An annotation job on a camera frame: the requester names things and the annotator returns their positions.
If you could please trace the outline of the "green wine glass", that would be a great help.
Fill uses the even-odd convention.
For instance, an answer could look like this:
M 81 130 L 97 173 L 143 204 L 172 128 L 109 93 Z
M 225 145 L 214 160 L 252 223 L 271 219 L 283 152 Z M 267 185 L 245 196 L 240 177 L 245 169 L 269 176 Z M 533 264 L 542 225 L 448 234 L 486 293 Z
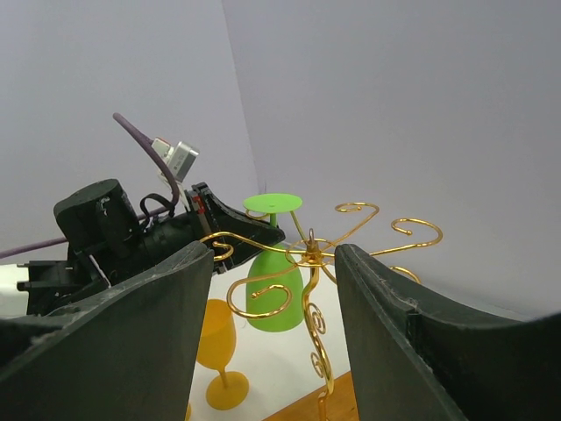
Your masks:
M 244 207 L 251 214 L 261 214 L 275 227 L 277 216 L 296 211 L 302 206 L 300 197 L 287 193 L 267 193 L 244 200 Z M 283 253 L 263 251 L 253 261 L 248 276 L 266 278 L 245 285 L 245 311 L 251 314 L 271 313 L 285 303 L 288 288 L 292 293 L 289 306 L 282 312 L 267 318 L 250 319 L 248 323 L 263 332 L 285 332 L 295 328 L 303 320 L 299 299 L 303 291 L 301 272 L 292 268 L 294 260 Z

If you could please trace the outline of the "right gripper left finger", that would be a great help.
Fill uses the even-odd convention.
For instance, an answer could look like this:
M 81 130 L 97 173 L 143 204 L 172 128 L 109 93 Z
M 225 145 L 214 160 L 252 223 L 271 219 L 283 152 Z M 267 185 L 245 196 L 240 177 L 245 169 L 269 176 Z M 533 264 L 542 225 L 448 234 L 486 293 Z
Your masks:
M 194 242 L 45 316 L 1 322 L 4 420 L 182 420 L 214 254 Z

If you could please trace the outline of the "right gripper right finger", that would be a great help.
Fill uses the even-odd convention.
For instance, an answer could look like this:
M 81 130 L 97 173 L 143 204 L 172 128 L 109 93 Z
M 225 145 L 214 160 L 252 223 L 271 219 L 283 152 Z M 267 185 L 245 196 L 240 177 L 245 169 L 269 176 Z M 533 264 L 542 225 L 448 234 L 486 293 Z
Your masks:
M 335 268 L 361 419 L 559 419 L 559 315 L 474 309 L 354 245 L 337 247 Z

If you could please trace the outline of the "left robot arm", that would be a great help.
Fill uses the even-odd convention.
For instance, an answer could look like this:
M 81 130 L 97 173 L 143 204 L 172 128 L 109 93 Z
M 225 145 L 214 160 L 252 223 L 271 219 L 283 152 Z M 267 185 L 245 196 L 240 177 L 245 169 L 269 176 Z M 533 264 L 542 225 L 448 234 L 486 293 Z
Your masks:
M 3 317 L 44 316 L 66 304 L 93 296 L 161 263 L 188 244 L 216 240 L 233 248 L 213 267 L 216 274 L 256 257 L 260 245 L 277 246 L 285 239 L 279 227 L 246 216 L 220 201 L 204 182 L 186 193 L 188 208 L 138 218 L 116 179 L 95 182 L 58 202 L 57 225 L 68 242 L 65 260 L 32 260 L 17 267 L 13 303 L 23 307 Z

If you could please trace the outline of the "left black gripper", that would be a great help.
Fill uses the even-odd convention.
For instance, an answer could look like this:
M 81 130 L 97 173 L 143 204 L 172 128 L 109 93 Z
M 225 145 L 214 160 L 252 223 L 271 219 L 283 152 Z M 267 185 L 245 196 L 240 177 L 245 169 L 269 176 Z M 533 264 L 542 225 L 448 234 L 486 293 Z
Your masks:
M 145 216 L 142 227 L 145 231 L 139 249 L 139 272 L 153 268 L 184 246 L 211 233 L 231 232 L 265 246 L 278 246 L 286 238 L 278 226 L 247 217 L 223 203 L 206 182 L 194 184 L 184 193 L 189 209 L 178 216 L 173 215 L 171 202 L 161 195 L 152 193 L 141 199 L 140 209 Z M 168 215 L 160 218 L 153 213 L 150 217 L 146 200 L 160 203 Z M 215 270 L 231 270 L 261 252 L 256 246 L 233 237 L 218 237 L 216 241 L 233 245 L 234 253 L 225 260 L 217 261 Z

